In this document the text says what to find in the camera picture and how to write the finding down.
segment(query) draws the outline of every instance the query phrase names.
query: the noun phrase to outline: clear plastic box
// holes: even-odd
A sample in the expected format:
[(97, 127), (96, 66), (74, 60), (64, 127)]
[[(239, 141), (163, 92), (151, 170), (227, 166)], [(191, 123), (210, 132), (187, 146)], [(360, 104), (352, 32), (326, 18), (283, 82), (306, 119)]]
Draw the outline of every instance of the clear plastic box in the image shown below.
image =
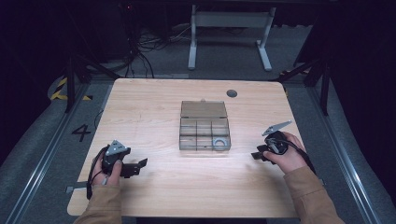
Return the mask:
[(227, 111), (220, 101), (183, 101), (180, 150), (230, 150)]

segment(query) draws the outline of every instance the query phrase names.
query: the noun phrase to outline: wooden table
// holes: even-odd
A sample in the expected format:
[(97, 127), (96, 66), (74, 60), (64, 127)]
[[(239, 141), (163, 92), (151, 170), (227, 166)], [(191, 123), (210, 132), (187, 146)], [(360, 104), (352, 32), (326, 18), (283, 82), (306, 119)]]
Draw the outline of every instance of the wooden table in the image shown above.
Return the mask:
[[(224, 101), (229, 151), (179, 150), (181, 102), (202, 99)], [(117, 139), (132, 149), (124, 163), (148, 158), (140, 175), (120, 181), (124, 216), (297, 217), (278, 166), (250, 155), (263, 144), (263, 131), (289, 119), (288, 99), (275, 82), (118, 79), (78, 181), (87, 180), (93, 157)], [(301, 139), (295, 122), (282, 131)], [(86, 209), (85, 193), (74, 190), (70, 215)]]

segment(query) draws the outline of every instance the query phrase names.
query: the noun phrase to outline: equipment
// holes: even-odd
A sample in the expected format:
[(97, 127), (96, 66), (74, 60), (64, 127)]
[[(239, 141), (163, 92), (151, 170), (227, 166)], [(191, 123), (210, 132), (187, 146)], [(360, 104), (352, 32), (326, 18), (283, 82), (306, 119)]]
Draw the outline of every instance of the equipment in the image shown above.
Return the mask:
[(257, 149), (259, 150), (259, 152), (253, 152), (251, 153), (251, 156), (253, 157), (254, 160), (262, 159), (262, 161), (270, 161), (262, 154), (264, 151), (270, 151), (277, 155), (283, 155), (288, 151), (289, 147), (293, 147), (303, 157), (306, 164), (309, 166), (309, 168), (311, 168), (312, 172), (314, 172), (315, 174), (316, 171), (314, 165), (312, 164), (311, 160), (309, 160), (308, 155), (302, 149), (294, 145), (291, 141), (288, 141), (285, 134), (283, 134), (279, 130), (290, 123), (291, 121), (289, 120), (287, 122), (269, 127), (264, 133), (262, 133), (262, 136), (268, 134), (268, 136), (264, 139), (266, 145), (258, 146)]
[[(92, 173), (93, 173), (95, 164), (98, 162), (100, 156), (103, 153), (104, 153), (104, 156), (103, 156), (103, 160), (102, 160), (102, 170), (92, 177)], [(111, 145), (107, 145), (107, 147), (104, 147), (99, 151), (98, 155), (93, 159), (91, 171), (88, 176), (88, 182), (87, 182), (87, 199), (88, 200), (92, 196), (92, 181), (95, 179), (95, 177), (97, 175), (99, 175), (100, 173), (104, 173), (107, 176), (111, 175), (111, 172), (113, 171), (113, 165), (116, 163), (116, 161), (118, 161), (118, 160), (122, 161), (123, 158), (130, 153), (131, 153), (131, 148), (125, 147), (123, 144), (121, 144), (117, 140), (114, 140), (111, 143)], [(144, 159), (138, 163), (129, 163), (129, 164), (123, 163), (120, 176), (122, 176), (124, 178), (130, 178), (133, 175), (139, 175), (140, 168), (145, 167), (147, 163), (148, 163), (148, 159)]]

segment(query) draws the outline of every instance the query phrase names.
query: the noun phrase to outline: sleeve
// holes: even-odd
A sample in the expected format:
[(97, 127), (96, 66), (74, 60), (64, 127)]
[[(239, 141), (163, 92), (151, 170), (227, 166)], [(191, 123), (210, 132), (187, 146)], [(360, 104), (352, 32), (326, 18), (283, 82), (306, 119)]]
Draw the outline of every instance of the sleeve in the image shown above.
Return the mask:
[(284, 176), (301, 223), (344, 223), (327, 191), (308, 166)]
[(92, 197), (87, 210), (74, 222), (121, 223), (120, 187), (109, 185), (93, 186)]

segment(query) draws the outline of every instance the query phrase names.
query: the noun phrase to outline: yellow tape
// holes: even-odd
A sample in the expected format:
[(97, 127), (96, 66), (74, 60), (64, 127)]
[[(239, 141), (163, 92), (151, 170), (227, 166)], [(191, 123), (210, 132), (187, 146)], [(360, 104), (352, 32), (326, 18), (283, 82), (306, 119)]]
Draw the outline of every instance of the yellow tape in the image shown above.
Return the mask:
[[(64, 84), (67, 83), (67, 77), (64, 77), (58, 84), (58, 87), (56, 88), (55, 92), (52, 94), (50, 97), (51, 100), (67, 100), (67, 95), (61, 95), (62, 88), (64, 87)], [(93, 96), (91, 95), (86, 95), (82, 98), (82, 100), (92, 100)]]

